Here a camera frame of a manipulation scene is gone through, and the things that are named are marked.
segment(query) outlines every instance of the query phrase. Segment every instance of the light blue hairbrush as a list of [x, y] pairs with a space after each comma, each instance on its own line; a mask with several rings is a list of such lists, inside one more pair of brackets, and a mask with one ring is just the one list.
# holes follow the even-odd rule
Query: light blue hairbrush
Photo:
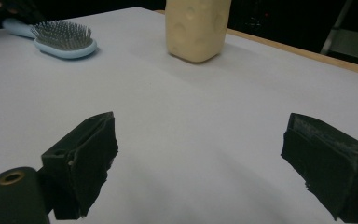
[[87, 56], [97, 49], [91, 29], [70, 21], [44, 21], [27, 25], [16, 19], [5, 19], [3, 27], [13, 35], [34, 38], [38, 49], [63, 59]]

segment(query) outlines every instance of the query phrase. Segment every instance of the dimpled container surface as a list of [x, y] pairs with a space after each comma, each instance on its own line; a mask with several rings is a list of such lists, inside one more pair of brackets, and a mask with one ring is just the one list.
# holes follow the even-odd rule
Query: dimpled container surface
[[168, 52], [192, 63], [218, 54], [225, 42], [231, 0], [167, 0]]

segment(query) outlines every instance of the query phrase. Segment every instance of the black object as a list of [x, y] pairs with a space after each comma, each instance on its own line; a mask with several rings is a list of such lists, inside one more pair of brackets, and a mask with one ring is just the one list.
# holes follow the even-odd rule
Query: black object
[[46, 21], [32, 0], [0, 0], [3, 9], [15, 10], [31, 24]]
[[48, 224], [87, 215], [117, 155], [112, 112], [84, 120], [42, 155], [36, 171], [19, 167], [0, 174], [0, 224]]
[[358, 223], [358, 141], [311, 117], [291, 114], [282, 157], [337, 220]]

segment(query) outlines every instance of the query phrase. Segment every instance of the white table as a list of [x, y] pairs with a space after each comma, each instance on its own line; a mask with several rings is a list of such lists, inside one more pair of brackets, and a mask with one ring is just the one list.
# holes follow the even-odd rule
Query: white table
[[164, 16], [130, 8], [73, 21], [99, 49], [64, 61], [0, 30], [0, 173], [84, 119], [113, 110], [119, 153], [89, 215], [51, 223], [342, 223], [281, 158], [290, 113], [358, 139], [358, 74], [227, 35], [220, 55], [183, 62]]

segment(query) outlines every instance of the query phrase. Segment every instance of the hairbrush bristles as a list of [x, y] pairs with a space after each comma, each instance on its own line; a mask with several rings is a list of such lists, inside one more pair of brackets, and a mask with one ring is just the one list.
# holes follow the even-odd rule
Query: hairbrush bristles
[[83, 49], [92, 43], [91, 29], [70, 21], [41, 22], [31, 32], [37, 42], [60, 50]]

